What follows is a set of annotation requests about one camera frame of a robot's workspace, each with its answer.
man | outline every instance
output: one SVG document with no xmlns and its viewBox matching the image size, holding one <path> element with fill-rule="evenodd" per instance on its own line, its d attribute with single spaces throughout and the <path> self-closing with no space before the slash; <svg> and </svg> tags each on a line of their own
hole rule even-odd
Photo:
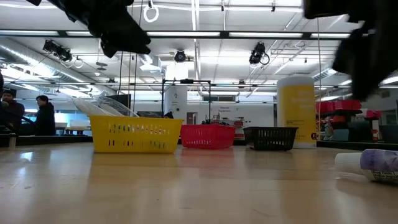
<svg viewBox="0 0 398 224">
<path fill-rule="evenodd" d="M 13 114 L 16 114 L 18 116 L 23 116 L 25 113 L 25 107 L 24 105 L 17 103 L 15 98 L 15 93 L 13 91 L 5 90 L 2 93 L 2 101 L 6 102 L 8 105 L 4 107 L 4 110 L 11 112 Z M 22 120 L 21 117 L 14 116 L 9 113 L 4 113 L 4 118 L 3 120 L 12 126 L 15 130 L 18 130 L 19 127 L 21 126 Z"/>
<path fill-rule="evenodd" d="M 36 126 L 38 136 L 53 136 L 55 135 L 55 112 L 54 106 L 49 103 L 47 96 L 36 97 L 39 111 L 36 115 Z"/>
</svg>

black basket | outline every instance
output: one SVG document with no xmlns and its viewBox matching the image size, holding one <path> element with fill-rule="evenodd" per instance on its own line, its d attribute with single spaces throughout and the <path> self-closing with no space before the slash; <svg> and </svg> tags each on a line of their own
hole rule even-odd
<svg viewBox="0 0 398 224">
<path fill-rule="evenodd" d="M 244 128 L 246 144 L 254 150 L 291 150 L 298 128 Z"/>
</svg>

label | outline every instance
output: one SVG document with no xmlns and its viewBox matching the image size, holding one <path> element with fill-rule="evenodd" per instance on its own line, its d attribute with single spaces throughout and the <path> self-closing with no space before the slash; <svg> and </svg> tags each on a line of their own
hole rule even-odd
<svg viewBox="0 0 398 224">
<path fill-rule="evenodd" d="M 367 149 L 361 156 L 361 169 L 371 180 L 398 183 L 398 152 Z"/>
<path fill-rule="evenodd" d="M 315 95 L 312 85 L 296 85 L 282 87 L 281 121 L 284 127 L 297 127 L 295 144 L 306 143 L 316 145 L 313 139 L 315 123 Z"/>
</svg>

yellow basket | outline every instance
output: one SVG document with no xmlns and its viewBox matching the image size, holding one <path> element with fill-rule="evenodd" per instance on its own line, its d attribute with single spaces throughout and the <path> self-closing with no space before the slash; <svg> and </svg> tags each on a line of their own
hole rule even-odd
<svg viewBox="0 0 398 224">
<path fill-rule="evenodd" d="M 173 153 L 183 120 L 90 116 L 95 152 Z"/>
</svg>

ceiling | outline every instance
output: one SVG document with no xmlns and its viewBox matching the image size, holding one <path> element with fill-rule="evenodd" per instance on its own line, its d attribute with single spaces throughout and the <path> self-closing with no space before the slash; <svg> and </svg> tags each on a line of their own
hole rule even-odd
<svg viewBox="0 0 398 224">
<path fill-rule="evenodd" d="M 141 14 L 143 13 L 141 4 L 144 7 L 147 6 L 148 0 L 143 2 L 136 0 L 134 7 L 129 7 L 128 11 L 144 30 L 181 31 L 193 30 L 195 26 L 196 30 L 221 31 L 225 26 L 225 30 L 238 31 L 317 32 L 319 27 L 320 32 L 349 32 L 358 26 L 345 22 L 344 17 L 327 17 L 319 21 L 307 20 L 303 18 L 301 12 L 297 12 L 301 0 L 200 0 L 197 22 L 193 25 L 192 1 L 153 0 L 153 4 L 159 6 L 159 17 L 151 23 L 147 22 Z M 230 10 L 221 11 L 222 2 Z M 276 5 L 275 12 L 270 10 L 273 2 Z M 24 0 L 0 0 L 0 29 L 85 30 L 83 26 L 69 21 L 64 12 L 53 8 L 51 4 L 44 1 L 40 6 L 42 8 L 36 8 Z M 149 10 L 147 16 L 153 18 L 154 10 Z M 45 39 L 12 37 L 12 40 L 43 55 L 46 54 L 42 50 Z M 160 73 L 143 72 L 140 68 L 136 71 L 136 61 L 131 60 L 130 53 L 124 53 L 123 57 L 121 54 L 113 58 L 103 56 L 98 50 L 96 39 L 51 39 L 71 49 L 72 54 L 84 62 L 81 68 L 71 67 L 71 69 L 98 82 L 106 82 L 109 78 L 119 81 L 119 76 L 122 76 L 122 82 L 127 82 L 129 76 L 134 78 L 135 73 L 140 82 L 159 82 L 162 79 Z M 320 68 L 327 68 L 332 63 L 334 51 L 339 44 L 337 40 L 319 42 L 317 40 L 277 40 L 276 43 L 274 41 L 261 38 L 258 40 L 200 39 L 198 40 L 200 78 L 223 83 L 237 83 L 242 79 L 246 83 L 266 81 L 269 83 L 291 75 L 314 76 L 319 73 Z M 253 71 L 248 59 L 251 50 L 258 42 L 265 43 L 271 62 Z M 173 63 L 172 54 L 178 49 L 183 49 L 193 60 L 196 59 L 193 39 L 152 39 L 149 47 L 153 55 L 162 59 L 164 65 Z M 96 69 L 98 61 L 108 64 L 106 71 Z M 189 77 L 195 78 L 194 63 L 187 62 L 187 66 Z M 322 85 L 338 85 L 347 79 L 349 79 L 347 75 L 337 73 L 322 79 Z"/>
</svg>

